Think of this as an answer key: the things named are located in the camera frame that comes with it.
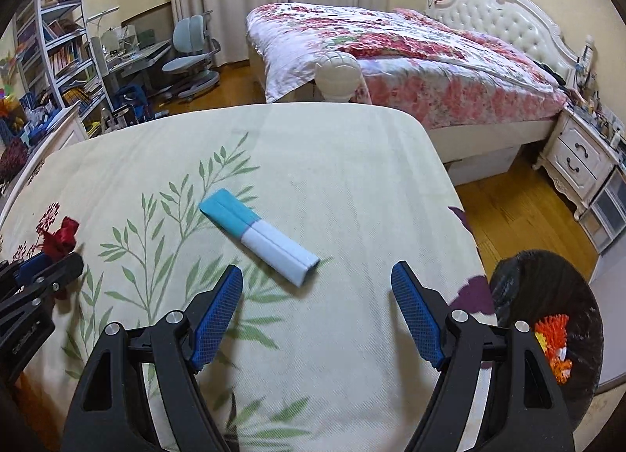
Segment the teal and white box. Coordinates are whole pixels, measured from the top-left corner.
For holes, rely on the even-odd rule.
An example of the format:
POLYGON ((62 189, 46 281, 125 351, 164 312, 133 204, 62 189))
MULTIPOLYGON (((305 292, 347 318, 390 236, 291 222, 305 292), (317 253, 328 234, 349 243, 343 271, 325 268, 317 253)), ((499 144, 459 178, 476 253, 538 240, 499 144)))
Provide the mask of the teal and white box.
POLYGON ((292 285, 301 287, 319 257, 258 216, 227 189, 201 201, 200 211, 292 285))

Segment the white bookshelf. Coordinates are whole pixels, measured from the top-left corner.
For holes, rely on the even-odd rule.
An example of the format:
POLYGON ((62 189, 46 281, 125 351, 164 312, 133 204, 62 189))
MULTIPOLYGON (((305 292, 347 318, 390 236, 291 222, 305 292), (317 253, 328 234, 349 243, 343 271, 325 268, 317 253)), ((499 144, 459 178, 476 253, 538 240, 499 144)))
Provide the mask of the white bookshelf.
POLYGON ((92 56, 84 0, 22 0, 12 18, 19 76, 37 107, 79 109, 89 138, 110 106, 92 56))

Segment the white nightstand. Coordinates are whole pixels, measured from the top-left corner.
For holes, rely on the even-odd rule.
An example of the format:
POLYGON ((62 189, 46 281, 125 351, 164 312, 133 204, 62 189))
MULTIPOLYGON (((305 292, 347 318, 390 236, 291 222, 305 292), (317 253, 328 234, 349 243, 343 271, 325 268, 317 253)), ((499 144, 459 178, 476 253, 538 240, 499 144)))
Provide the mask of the white nightstand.
POLYGON ((603 188, 619 159, 590 124, 564 108, 533 170, 543 168, 557 192, 575 205, 578 220, 603 188))

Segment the orange foam fruit net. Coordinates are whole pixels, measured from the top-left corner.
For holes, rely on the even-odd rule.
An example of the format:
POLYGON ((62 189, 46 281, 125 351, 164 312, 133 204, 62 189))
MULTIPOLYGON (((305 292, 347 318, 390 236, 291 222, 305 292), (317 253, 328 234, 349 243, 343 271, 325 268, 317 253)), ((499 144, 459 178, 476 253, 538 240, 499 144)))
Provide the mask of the orange foam fruit net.
POLYGON ((556 314, 556 316, 546 316, 534 325, 534 334, 538 341, 550 370, 558 384, 567 383, 571 376, 572 361, 565 358, 562 362, 557 357, 559 348, 567 348, 567 325, 569 316, 566 314, 556 314))

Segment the floral bed sheet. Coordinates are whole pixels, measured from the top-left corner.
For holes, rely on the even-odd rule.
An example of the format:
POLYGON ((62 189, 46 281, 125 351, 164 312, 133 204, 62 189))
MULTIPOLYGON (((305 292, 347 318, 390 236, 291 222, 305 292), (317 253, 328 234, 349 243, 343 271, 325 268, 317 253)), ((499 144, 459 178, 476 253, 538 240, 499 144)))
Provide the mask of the floral bed sheet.
POLYGON ((1 228, 24 257, 41 230, 79 222, 85 274, 17 385, 50 449, 109 322, 152 325, 227 265, 244 292, 216 361, 198 375, 222 432, 245 451, 400 451, 437 380, 390 287, 405 260, 425 286, 493 323, 485 270, 429 135, 407 113, 256 105, 175 115, 46 158, 1 228), (208 219, 225 188, 320 259, 301 287, 208 219))

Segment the white tufted headboard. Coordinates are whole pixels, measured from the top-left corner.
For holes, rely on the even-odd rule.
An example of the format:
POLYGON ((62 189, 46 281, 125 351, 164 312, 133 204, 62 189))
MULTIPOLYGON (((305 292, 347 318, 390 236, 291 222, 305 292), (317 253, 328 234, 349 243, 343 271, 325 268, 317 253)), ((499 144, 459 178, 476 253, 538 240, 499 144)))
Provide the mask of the white tufted headboard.
POLYGON ((565 80, 570 88, 594 77, 595 42, 589 36, 574 53, 560 27, 531 0, 426 0, 425 12, 452 29, 498 38, 565 80))

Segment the study desk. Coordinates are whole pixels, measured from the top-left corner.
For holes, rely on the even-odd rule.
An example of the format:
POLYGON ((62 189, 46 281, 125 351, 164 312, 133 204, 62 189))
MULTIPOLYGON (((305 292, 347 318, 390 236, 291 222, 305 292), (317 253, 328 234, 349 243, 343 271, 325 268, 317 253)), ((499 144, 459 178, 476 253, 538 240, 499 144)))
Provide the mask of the study desk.
POLYGON ((132 25, 107 29, 101 36, 91 37, 90 46, 109 104, 113 103, 125 81, 137 74, 142 76, 146 87, 152 90, 148 69, 173 48, 170 40, 141 48, 132 25))

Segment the dark red wrapper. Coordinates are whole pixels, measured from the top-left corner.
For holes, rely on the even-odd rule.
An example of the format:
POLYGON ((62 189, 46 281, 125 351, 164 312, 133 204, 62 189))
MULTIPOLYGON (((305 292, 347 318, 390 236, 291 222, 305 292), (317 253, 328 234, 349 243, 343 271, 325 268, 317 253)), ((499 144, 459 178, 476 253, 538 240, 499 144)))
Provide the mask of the dark red wrapper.
POLYGON ((64 217, 61 227, 51 233, 46 230, 39 232, 41 241, 39 249, 46 254, 53 262, 57 262, 68 256, 76 248, 76 233, 79 230, 79 222, 64 217))

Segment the plastic drawer unit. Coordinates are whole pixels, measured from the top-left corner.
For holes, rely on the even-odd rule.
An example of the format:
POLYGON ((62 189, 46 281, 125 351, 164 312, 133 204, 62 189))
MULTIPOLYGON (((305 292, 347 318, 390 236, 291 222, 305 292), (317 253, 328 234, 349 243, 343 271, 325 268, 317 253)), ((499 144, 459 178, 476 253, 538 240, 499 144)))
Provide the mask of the plastic drawer unit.
POLYGON ((625 232, 625 177, 621 167, 613 169, 610 177, 579 218, 579 224, 599 254, 625 232))

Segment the white bedpost ball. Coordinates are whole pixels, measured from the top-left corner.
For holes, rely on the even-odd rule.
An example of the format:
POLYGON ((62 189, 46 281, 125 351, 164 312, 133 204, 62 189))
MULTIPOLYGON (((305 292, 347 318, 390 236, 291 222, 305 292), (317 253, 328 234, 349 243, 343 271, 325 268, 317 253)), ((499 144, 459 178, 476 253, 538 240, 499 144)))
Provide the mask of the white bedpost ball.
POLYGON ((361 67, 348 53, 328 52, 316 62, 314 81, 326 102, 349 102, 361 84, 361 67))

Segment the bed with floral quilt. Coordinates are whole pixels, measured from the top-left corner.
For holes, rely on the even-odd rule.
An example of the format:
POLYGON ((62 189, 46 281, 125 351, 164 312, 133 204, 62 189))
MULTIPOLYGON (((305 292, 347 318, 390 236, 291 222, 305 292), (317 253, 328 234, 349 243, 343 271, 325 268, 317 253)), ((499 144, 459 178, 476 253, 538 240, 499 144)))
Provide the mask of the bed with floral quilt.
POLYGON ((547 138, 567 95, 511 44, 419 11, 272 3, 246 18, 249 60, 267 102, 319 102, 315 73, 333 51, 355 58, 350 102, 418 120, 454 163, 547 138))

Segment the light blue desk chair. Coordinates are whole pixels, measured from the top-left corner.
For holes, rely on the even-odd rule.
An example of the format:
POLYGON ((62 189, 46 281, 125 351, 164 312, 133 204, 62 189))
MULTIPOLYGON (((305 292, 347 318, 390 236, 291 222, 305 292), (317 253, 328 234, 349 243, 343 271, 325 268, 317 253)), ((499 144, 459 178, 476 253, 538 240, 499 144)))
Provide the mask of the light blue desk chair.
POLYGON ((192 102, 219 84, 219 72, 213 67, 221 46, 210 32, 211 15, 212 11, 204 11, 176 23, 172 43, 178 56, 167 62, 161 71, 180 75, 182 80, 162 91, 166 100, 192 102))

